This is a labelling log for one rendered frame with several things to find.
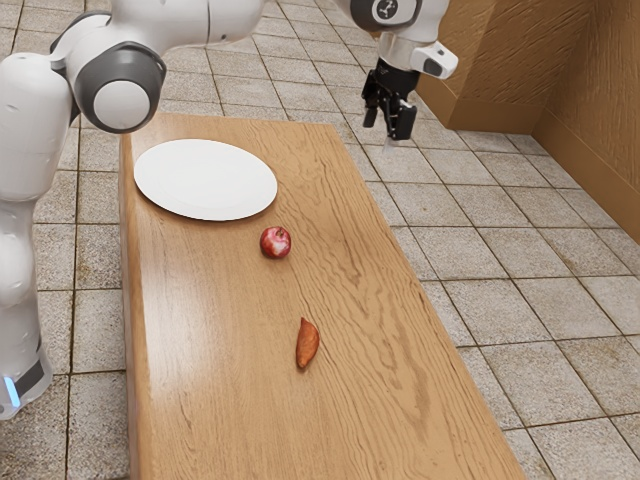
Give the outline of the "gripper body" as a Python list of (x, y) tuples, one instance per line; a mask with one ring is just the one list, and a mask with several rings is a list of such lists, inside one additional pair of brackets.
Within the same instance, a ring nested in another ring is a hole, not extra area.
[(398, 108), (400, 101), (407, 101), (419, 77), (419, 72), (395, 68), (379, 58), (368, 73), (361, 96), (367, 108)]

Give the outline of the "white round plate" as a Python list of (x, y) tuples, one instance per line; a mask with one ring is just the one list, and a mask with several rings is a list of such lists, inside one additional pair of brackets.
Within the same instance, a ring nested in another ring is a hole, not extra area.
[(152, 203), (196, 220), (251, 217), (275, 200), (278, 183), (270, 167), (252, 153), (219, 141), (179, 139), (142, 153), (134, 180)]

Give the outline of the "red apple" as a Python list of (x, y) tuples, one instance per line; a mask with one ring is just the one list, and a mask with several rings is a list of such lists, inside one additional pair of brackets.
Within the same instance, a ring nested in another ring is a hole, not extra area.
[(291, 236), (284, 227), (268, 227), (261, 233), (259, 244), (266, 257), (280, 259), (291, 251)]

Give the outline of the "orange sweet potato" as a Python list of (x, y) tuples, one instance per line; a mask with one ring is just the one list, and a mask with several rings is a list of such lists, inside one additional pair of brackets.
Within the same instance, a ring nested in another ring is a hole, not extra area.
[(296, 343), (296, 364), (299, 369), (305, 369), (314, 359), (319, 343), (320, 334), (317, 327), (302, 318)]

